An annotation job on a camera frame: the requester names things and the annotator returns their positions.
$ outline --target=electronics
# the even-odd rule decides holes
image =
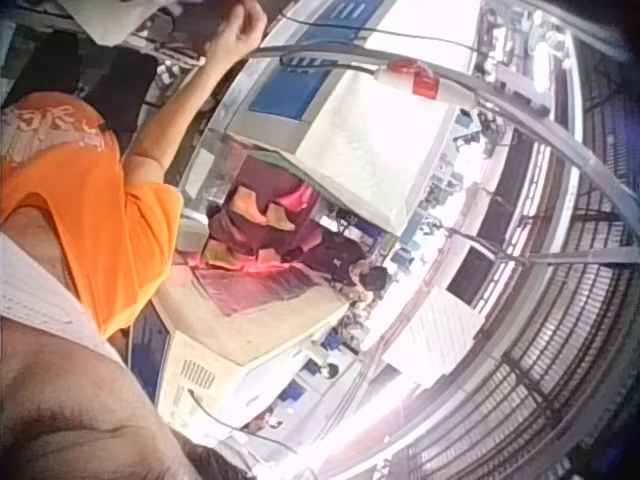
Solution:
[[[347,309],[324,282],[296,298],[225,316],[188,266],[174,265],[130,335],[129,367],[160,416],[192,441],[229,435],[267,408]]]

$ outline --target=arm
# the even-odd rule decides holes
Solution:
[[[162,183],[189,124],[222,76],[262,40],[266,16],[256,0],[238,0],[207,47],[207,61],[145,125],[124,159],[127,185]]]

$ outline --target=metal pole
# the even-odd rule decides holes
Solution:
[[[543,264],[611,264],[630,265],[640,263],[640,250],[637,246],[602,248],[600,250],[587,250],[579,252],[554,252],[554,253],[532,253],[527,255],[529,263]]]
[[[341,62],[356,62],[370,65],[388,65],[398,60],[416,60],[404,55],[370,50],[358,45],[313,44],[281,45],[266,47],[254,53],[256,58],[273,58],[282,55],[304,53]],[[640,207],[638,199],[625,185],[605,167],[588,148],[579,143],[567,130],[554,123],[548,116],[536,111],[524,100],[497,90],[483,79],[443,67],[427,65],[440,78],[451,80],[475,93],[479,101],[492,105],[501,115],[539,142],[551,147],[554,152],[581,173],[586,175],[608,198],[631,230],[636,240],[640,239]]]

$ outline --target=blue screen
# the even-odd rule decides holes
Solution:
[[[169,343],[169,330],[149,302],[133,324],[129,368],[155,404],[162,363]]]
[[[383,0],[333,0],[315,20],[316,23],[345,27],[364,26],[378,10]],[[358,30],[309,27],[296,44],[337,42],[351,44]],[[307,64],[330,64],[328,60],[304,56],[290,57],[288,64],[304,67]],[[328,70],[280,66],[275,69],[249,106],[252,112],[301,120],[316,94],[329,77]]]

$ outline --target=orange t-shirt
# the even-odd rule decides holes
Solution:
[[[169,272],[182,197],[125,187],[118,144],[89,105],[34,93],[2,112],[1,220],[48,211],[80,301],[103,336],[131,325]]]

